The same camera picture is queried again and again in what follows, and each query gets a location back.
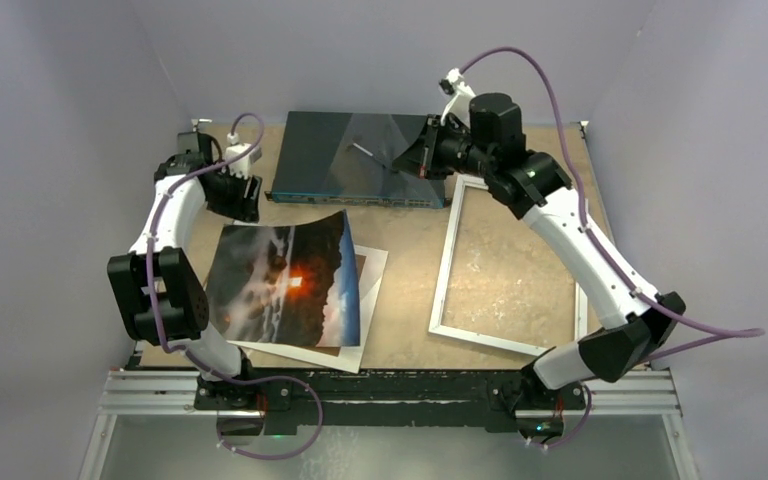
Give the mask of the white picture frame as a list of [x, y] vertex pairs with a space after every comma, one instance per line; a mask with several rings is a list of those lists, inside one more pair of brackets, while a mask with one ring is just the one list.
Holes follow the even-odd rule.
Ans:
[[497, 205], [482, 180], [458, 177], [429, 333], [539, 356], [588, 330], [587, 296], [548, 246]]

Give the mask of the landscape photo print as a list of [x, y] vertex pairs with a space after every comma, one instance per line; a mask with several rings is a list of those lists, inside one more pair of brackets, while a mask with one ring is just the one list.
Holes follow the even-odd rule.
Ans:
[[210, 322], [228, 341], [358, 346], [358, 267], [346, 211], [296, 225], [225, 226], [206, 294]]

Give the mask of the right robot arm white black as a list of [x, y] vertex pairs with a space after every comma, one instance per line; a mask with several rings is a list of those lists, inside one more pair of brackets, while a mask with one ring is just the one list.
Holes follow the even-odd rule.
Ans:
[[527, 148], [521, 109], [509, 95], [480, 94], [468, 100], [466, 115], [428, 116], [393, 167], [429, 180], [481, 178], [491, 196], [553, 250], [601, 323], [596, 332], [524, 367], [524, 399], [544, 407], [568, 385], [619, 380], [666, 342], [675, 315], [686, 310], [684, 301], [675, 292], [659, 292], [621, 260], [581, 207], [566, 171], [551, 155]]

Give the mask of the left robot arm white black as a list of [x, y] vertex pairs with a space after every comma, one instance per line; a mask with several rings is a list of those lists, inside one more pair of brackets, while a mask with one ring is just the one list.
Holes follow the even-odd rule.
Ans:
[[203, 204], [214, 199], [211, 155], [185, 151], [154, 174], [152, 209], [128, 252], [113, 256], [107, 276], [127, 334], [179, 354], [201, 374], [205, 389], [232, 408], [257, 399], [258, 382], [245, 352], [210, 322], [210, 306], [185, 247]]

